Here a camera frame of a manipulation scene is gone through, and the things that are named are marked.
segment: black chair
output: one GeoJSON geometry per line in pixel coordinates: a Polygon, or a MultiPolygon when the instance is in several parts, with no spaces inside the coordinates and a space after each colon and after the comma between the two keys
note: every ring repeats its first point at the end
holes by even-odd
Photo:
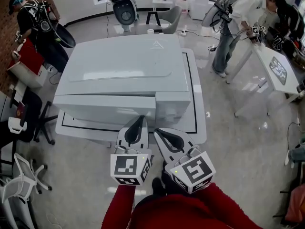
{"type": "MultiPolygon", "coordinates": [[[[14,105],[18,106],[19,103],[14,100],[16,91],[13,91],[11,100],[10,100],[10,107],[14,105]]],[[[23,142],[30,142],[33,138],[35,142],[39,142],[38,134],[40,131],[44,134],[45,138],[47,139],[48,143],[51,145],[55,144],[54,140],[50,140],[47,130],[45,128],[45,124],[51,120],[54,120],[58,117],[58,115],[52,117],[46,117],[46,113],[48,107],[52,105],[50,101],[47,102],[45,105],[42,114],[42,101],[41,99],[33,93],[29,88],[25,91],[24,97],[22,99],[22,103],[24,104],[24,109],[21,116],[20,125],[23,126],[24,122],[27,123],[27,129],[22,131],[20,134],[13,134],[10,132],[8,128],[7,121],[0,123],[1,133],[4,134],[4,138],[0,140],[0,146],[4,146],[14,140],[21,140],[23,142]]]]}

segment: floor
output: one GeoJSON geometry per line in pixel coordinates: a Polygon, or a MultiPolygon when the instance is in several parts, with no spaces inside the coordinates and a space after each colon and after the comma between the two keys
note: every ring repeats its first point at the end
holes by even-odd
{"type": "MultiPolygon", "coordinates": [[[[132,34],[132,31],[123,33],[113,15],[108,19],[109,22],[105,16],[94,18],[70,25],[67,29],[77,43],[106,38],[107,34],[109,37],[132,34]]],[[[145,12],[140,13],[140,19],[139,23],[146,21],[145,12]]],[[[178,30],[185,26],[197,34],[219,38],[219,34],[212,33],[210,28],[202,28],[199,21],[188,16],[181,18],[178,30]]],[[[287,188],[296,174],[295,169],[284,166],[284,159],[287,128],[292,121],[297,121],[297,105],[290,104],[268,117],[267,107],[285,99],[282,94],[273,93],[267,106],[253,106],[235,118],[234,112],[254,94],[253,89],[264,79],[263,69],[254,58],[250,58],[228,85],[211,69],[214,53],[209,54],[207,47],[217,45],[218,40],[193,33],[179,36],[179,40],[181,47],[192,49],[196,57],[207,116],[207,141],[201,149],[207,151],[216,168],[213,181],[259,226],[280,228],[279,220],[272,219],[272,215],[281,211],[285,199],[279,191],[287,188]]],[[[238,43],[229,62],[229,71],[242,57],[246,46],[246,41],[238,43]]],[[[58,75],[51,79],[53,83],[58,80],[58,75]]],[[[47,81],[37,92],[45,103],[53,100],[55,90],[56,85],[47,81]]],[[[49,115],[57,112],[58,109],[52,106],[49,115]]],[[[18,143],[20,153],[49,167],[43,180],[53,187],[52,192],[43,191],[42,195],[33,193],[31,196],[39,227],[53,229],[56,226],[52,224],[60,224],[63,229],[100,228],[117,187],[110,177],[109,155],[113,150],[84,139],[58,135],[55,123],[49,125],[49,130],[56,140],[55,146],[49,145],[42,136],[39,143],[18,143]]],[[[289,131],[291,147],[297,144],[299,136],[299,128],[292,125],[289,131]]],[[[162,157],[156,146],[151,146],[151,149],[155,155],[154,164],[145,185],[137,188],[136,202],[151,194],[151,181],[161,174],[162,157]]]]}

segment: man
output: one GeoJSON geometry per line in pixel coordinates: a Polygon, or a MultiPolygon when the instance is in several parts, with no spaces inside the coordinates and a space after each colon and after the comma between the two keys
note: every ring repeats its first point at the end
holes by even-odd
{"type": "Polygon", "coordinates": [[[165,171],[132,211],[135,186],[119,185],[102,229],[261,229],[215,183],[189,195],[165,171]]]}
{"type": "Polygon", "coordinates": [[[279,6],[285,7],[286,1],[237,0],[232,4],[233,13],[229,15],[232,20],[230,23],[224,22],[224,28],[221,30],[221,37],[213,62],[213,69],[220,77],[226,77],[227,71],[225,69],[241,34],[246,32],[247,36],[251,37],[252,27],[263,16],[264,11],[267,9],[272,13],[276,13],[279,6]]]}
{"type": "Polygon", "coordinates": [[[63,72],[67,62],[68,55],[62,46],[55,41],[52,32],[43,33],[39,31],[39,25],[36,17],[37,2],[35,0],[10,0],[9,14],[17,12],[17,21],[22,37],[18,42],[22,43],[28,38],[35,46],[44,60],[54,66],[59,73],[63,72]]]}

